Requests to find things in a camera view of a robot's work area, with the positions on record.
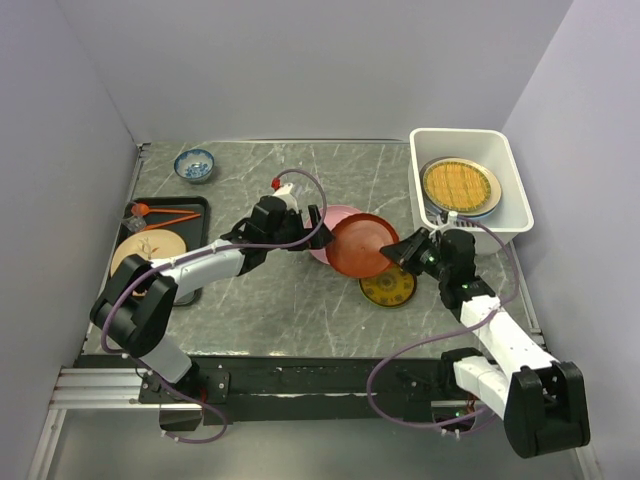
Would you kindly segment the blue white porcelain bowl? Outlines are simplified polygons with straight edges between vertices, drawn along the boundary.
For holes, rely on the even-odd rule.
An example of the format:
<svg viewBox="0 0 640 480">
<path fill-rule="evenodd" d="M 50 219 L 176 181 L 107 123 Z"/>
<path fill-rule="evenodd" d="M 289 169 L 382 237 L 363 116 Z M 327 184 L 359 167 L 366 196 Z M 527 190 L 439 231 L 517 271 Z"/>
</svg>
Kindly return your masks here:
<svg viewBox="0 0 640 480">
<path fill-rule="evenodd" d="M 189 183 L 206 182 L 215 167 L 214 156 L 204 149 L 191 149 L 179 154 L 174 160 L 174 172 Z"/>
</svg>

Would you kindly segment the white plastic bin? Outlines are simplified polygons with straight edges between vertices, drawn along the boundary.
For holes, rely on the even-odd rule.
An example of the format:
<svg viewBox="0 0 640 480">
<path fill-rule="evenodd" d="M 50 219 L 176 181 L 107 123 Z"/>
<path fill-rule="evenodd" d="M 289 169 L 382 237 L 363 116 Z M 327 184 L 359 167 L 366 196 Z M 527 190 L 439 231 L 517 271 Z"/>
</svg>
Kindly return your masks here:
<svg viewBox="0 0 640 480">
<path fill-rule="evenodd" d="M 434 230 L 452 213 L 478 254 L 530 231 L 534 217 L 507 137 L 495 130 L 417 128 L 409 135 L 413 225 Z"/>
</svg>

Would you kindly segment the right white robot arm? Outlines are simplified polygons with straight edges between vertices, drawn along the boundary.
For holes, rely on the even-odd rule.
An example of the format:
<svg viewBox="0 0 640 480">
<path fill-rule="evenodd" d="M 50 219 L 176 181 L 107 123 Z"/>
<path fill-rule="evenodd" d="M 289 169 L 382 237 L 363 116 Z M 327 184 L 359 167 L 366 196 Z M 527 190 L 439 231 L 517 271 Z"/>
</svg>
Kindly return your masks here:
<svg viewBox="0 0 640 480">
<path fill-rule="evenodd" d="M 582 372 L 534 342 L 477 275 L 471 233 L 430 234 L 421 228 L 380 252 L 410 274 L 436 279 L 441 301 L 461 331 L 474 334 L 485 348 L 442 354 L 437 384 L 445 396 L 469 393 L 483 402 L 502 420 L 512 449 L 522 458 L 589 444 Z"/>
</svg>

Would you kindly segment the orange chopstick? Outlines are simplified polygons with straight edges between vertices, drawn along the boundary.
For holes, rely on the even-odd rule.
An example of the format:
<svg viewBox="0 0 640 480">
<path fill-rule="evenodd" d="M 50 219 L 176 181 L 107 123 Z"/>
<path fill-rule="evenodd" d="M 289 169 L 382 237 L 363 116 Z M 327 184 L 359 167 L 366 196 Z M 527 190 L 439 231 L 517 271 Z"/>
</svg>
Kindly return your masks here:
<svg viewBox="0 0 640 480">
<path fill-rule="evenodd" d="M 178 224 L 178 223 L 194 220 L 194 219 L 197 219 L 199 217 L 201 217 L 200 213 L 184 215 L 184 216 L 181 216 L 181 217 L 178 217 L 178 218 L 174 218 L 174 219 L 171 219 L 171 220 L 167 220 L 167 221 L 164 221 L 164 222 L 159 222 L 159 223 L 147 225 L 142 231 L 161 229 L 161 228 L 165 228 L 165 227 L 170 226 L 170 225 L 174 225 L 174 224 Z"/>
</svg>

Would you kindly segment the cream plate with twig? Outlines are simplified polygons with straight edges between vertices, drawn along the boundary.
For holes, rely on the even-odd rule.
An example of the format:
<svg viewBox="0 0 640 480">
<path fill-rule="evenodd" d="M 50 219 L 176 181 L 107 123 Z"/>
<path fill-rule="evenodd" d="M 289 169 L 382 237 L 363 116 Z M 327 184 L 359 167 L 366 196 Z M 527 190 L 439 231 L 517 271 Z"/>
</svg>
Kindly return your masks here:
<svg viewBox="0 0 640 480">
<path fill-rule="evenodd" d="M 492 193 L 490 196 L 489 201 L 481 208 L 476 209 L 474 211 L 470 211 L 470 212 L 458 212 L 459 214 L 462 214 L 463 216 L 474 216 L 474 215 L 479 215 L 481 213 L 484 213 L 496 206 L 498 206 L 501 198 L 502 198 L 502 186 L 498 180 L 498 178 L 496 177 L 496 175 L 491 172 L 488 168 L 478 164 L 477 162 L 468 160 L 468 159 L 464 159 L 464 158 L 459 158 L 459 157 L 441 157 L 441 158 L 436 158 L 430 162 L 428 162 L 427 164 L 425 164 L 422 169 L 421 169 L 421 173 L 420 173 L 420 182 L 421 182 L 421 187 L 422 187 L 422 191 L 423 191 L 423 195 L 425 198 L 425 201 L 428 202 L 430 205 L 432 205 L 437 211 L 455 211 L 455 210 L 448 210 L 448 209 L 442 209 L 440 208 L 438 205 L 434 204 L 429 197 L 426 195 L 425 193 L 425 189 L 424 189 L 424 185 L 423 185 L 423 180 L 424 180 L 424 175 L 426 173 L 426 170 L 432 166 L 433 164 L 436 164 L 438 162 L 442 162 L 445 160 L 453 160 L 453 161 L 461 161 L 463 163 L 466 164 L 470 164 L 472 166 L 475 166 L 477 168 L 479 168 L 489 179 L 490 184 L 491 184 L 491 188 L 492 188 Z"/>
</svg>

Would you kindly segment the cream plate with bird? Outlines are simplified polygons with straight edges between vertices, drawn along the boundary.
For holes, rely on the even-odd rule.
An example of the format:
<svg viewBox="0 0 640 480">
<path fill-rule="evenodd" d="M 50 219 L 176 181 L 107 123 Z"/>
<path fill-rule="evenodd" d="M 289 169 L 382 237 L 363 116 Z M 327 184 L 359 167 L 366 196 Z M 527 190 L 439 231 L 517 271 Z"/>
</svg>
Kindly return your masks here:
<svg viewBox="0 0 640 480">
<path fill-rule="evenodd" d="M 154 229 L 135 233 L 125 239 L 115 250 L 110 274 L 113 275 L 121 262 L 130 255 L 151 261 L 182 255 L 187 252 L 183 238 L 167 229 Z"/>
</svg>

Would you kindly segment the orange spoon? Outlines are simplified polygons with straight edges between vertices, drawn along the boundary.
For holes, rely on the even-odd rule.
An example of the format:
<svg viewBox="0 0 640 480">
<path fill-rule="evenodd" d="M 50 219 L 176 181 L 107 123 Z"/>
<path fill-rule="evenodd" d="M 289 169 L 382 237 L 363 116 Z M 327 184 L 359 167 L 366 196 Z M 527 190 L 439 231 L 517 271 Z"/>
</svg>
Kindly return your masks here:
<svg viewBox="0 0 640 480">
<path fill-rule="evenodd" d="M 185 209 L 157 208 L 144 203 L 134 203 L 131 207 L 134 216 L 145 217 L 149 214 L 184 214 L 193 215 L 195 211 Z"/>
</svg>

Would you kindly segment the pink plate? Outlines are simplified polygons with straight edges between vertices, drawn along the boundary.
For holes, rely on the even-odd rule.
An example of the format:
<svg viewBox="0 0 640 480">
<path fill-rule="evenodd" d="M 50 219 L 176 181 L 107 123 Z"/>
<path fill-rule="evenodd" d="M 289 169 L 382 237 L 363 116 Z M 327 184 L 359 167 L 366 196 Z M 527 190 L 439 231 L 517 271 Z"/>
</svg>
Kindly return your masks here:
<svg viewBox="0 0 640 480">
<path fill-rule="evenodd" d="M 360 210 L 355 207 L 346 205 L 329 205 L 324 224 L 329 229 L 329 231 L 332 232 L 336 225 L 342 220 L 359 213 Z M 311 250 L 310 254 L 320 263 L 325 265 L 329 264 L 325 249 Z"/>
</svg>

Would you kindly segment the red lacquer plate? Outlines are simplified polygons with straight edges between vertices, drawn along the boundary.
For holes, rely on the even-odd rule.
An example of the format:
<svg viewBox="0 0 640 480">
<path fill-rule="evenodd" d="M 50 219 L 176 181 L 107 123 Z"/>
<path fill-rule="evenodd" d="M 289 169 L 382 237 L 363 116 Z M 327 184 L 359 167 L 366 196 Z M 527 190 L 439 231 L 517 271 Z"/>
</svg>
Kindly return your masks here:
<svg viewBox="0 0 640 480">
<path fill-rule="evenodd" d="M 350 278 L 382 274 L 392 266 L 380 249 L 399 241 L 395 228 L 383 218 L 358 213 L 341 220 L 332 230 L 334 240 L 326 248 L 329 265 Z"/>
</svg>

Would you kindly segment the blue plate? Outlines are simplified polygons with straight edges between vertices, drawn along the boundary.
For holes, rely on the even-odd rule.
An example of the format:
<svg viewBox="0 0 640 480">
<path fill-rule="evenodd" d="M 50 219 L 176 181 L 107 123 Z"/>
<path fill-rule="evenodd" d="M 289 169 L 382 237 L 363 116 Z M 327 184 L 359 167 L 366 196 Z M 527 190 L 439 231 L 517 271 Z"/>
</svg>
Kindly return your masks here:
<svg viewBox="0 0 640 480">
<path fill-rule="evenodd" d="M 487 217 L 490 217 L 496 210 L 498 210 L 498 206 L 484 212 L 481 213 L 479 215 L 474 215 L 474 216 L 468 216 L 468 218 L 471 218 L 472 220 L 481 220 L 481 219 L 485 219 Z"/>
</svg>

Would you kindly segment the aluminium rail frame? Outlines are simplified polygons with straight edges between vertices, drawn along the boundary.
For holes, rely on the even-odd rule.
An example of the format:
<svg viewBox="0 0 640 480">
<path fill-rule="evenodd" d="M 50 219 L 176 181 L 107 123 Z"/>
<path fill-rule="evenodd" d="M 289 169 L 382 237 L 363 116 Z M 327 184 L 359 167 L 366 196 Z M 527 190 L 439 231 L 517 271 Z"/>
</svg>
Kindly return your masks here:
<svg viewBox="0 0 640 480">
<path fill-rule="evenodd" d="M 159 410 L 142 404 L 142 379 L 133 368 L 63 368 L 54 385 L 27 479 L 46 479 L 66 414 L 72 410 Z"/>
</svg>

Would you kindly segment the yellow patterned plate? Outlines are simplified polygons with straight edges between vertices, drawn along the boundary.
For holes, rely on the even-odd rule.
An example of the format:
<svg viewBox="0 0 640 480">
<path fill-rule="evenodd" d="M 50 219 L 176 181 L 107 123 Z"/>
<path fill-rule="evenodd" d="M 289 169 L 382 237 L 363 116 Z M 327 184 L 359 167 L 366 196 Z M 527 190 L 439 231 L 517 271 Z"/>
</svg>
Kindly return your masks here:
<svg viewBox="0 0 640 480">
<path fill-rule="evenodd" d="M 398 308 L 411 300 L 417 290 L 417 276 L 398 266 L 370 278 L 359 280 L 360 290 L 373 304 Z"/>
</svg>

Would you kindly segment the black base beam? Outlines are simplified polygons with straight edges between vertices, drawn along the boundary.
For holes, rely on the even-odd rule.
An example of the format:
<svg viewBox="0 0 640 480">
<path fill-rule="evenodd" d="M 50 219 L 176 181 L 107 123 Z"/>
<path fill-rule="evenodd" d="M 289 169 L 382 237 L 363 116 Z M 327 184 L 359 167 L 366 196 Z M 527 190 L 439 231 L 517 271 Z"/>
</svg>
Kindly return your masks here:
<svg viewBox="0 0 640 480">
<path fill-rule="evenodd" d="M 215 407 L 207 425 L 254 421 L 368 419 L 376 415 L 366 382 L 388 415 L 429 422 L 434 407 L 470 400 L 455 383 L 447 357 L 400 358 L 373 375 L 376 358 L 197 356 L 187 393 Z"/>
</svg>

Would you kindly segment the woven bamboo plate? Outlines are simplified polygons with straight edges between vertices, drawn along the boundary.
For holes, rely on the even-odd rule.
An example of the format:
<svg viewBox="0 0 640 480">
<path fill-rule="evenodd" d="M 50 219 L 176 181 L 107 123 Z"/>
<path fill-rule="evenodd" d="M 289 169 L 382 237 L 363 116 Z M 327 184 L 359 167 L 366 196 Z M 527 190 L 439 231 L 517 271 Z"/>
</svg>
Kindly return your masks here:
<svg viewBox="0 0 640 480">
<path fill-rule="evenodd" d="M 434 204 L 458 212 L 483 207 L 492 193 L 488 177 L 479 168 L 453 160 L 430 166 L 424 175 L 423 185 Z"/>
</svg>

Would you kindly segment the clear plastic cup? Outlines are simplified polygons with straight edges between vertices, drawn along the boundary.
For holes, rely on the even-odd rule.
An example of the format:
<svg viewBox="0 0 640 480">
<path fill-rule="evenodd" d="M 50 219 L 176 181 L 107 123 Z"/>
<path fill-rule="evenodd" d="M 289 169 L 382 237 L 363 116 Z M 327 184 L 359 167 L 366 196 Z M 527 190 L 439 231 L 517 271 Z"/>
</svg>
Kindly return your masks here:
<svg viewBox="0 0 640 480">
<path fill-rule="evenodd" d="M 147 226 L 143 216 L 137 216 L 134 214 L 123 217 L 121 219 L 121 224 L 132 233 L 143 231 Z"/>
</svg>

